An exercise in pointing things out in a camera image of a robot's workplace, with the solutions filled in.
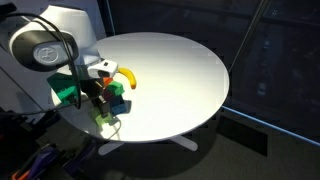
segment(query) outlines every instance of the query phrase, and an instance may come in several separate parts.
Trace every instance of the glass wall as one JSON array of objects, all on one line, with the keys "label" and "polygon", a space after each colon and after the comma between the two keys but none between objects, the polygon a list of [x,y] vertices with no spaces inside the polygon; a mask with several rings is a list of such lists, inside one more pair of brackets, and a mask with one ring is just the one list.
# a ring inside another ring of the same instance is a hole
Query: glass wall
[{"label": "glass wall", "polygon": [[236,60],[225,106],[320,142],[320,1],[108,2],[115,34],[176,34],[211,49],[227,69]]}]

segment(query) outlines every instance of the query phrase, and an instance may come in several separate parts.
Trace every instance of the floor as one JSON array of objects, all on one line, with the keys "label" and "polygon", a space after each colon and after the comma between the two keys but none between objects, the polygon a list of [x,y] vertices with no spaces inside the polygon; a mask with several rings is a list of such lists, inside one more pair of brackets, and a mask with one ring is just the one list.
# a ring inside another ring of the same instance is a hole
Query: floor
[{"label": "floor", "polygon": [[101,180],[320,179],[319,147],[247,119],[237,121],[268,134],[267,156],[217,134],[219,120],[213,118],[186,135],[198,143],[196,152],[170,141],[126,144],[103,157],[95,151],[81,169]]}]

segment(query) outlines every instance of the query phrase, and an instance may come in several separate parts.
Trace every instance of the yellow banana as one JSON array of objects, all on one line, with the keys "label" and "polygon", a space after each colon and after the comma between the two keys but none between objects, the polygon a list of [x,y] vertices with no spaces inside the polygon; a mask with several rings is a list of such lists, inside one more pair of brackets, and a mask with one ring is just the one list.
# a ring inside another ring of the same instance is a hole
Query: yellow banana
[{"label": "yellow banana", "polygon": [[130,86],[131,86],[131,89],[135,89],[136,88],[137,81],[136,81],[136,78],[134,77],[134,74],[132,73],[132,71],[130,71],[127,68],[119,68],[118,72],[120,74],[123,74],[124,76],[126,76],[128,78]]}]

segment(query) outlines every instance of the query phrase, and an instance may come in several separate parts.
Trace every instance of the round white table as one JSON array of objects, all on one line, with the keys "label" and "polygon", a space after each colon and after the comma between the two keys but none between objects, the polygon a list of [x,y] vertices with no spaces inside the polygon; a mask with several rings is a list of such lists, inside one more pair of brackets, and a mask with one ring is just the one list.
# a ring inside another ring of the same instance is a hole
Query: round white table
[{"label": "round white table", "polygon": [[[106,154],[128,142],[153,142],[171,139],[191,150],[197,144],[182,136],[209,120],[222,106],[229,90],[226,67],[208,48],[175,35],[163,33],[130,33],[98,41],[102,58],[115,61],[135,74],[137,87],[132,90],[122,74],[121,82],[129,113],[116,117],[121,121],[99,128],[90,119],[90,101],[80,110],[69,107],[60,115],[78,129],[111,143],[99,149]],[[58,72],[70,74],[67,66]],[[60,100],[52,91],[55,106]]]}]

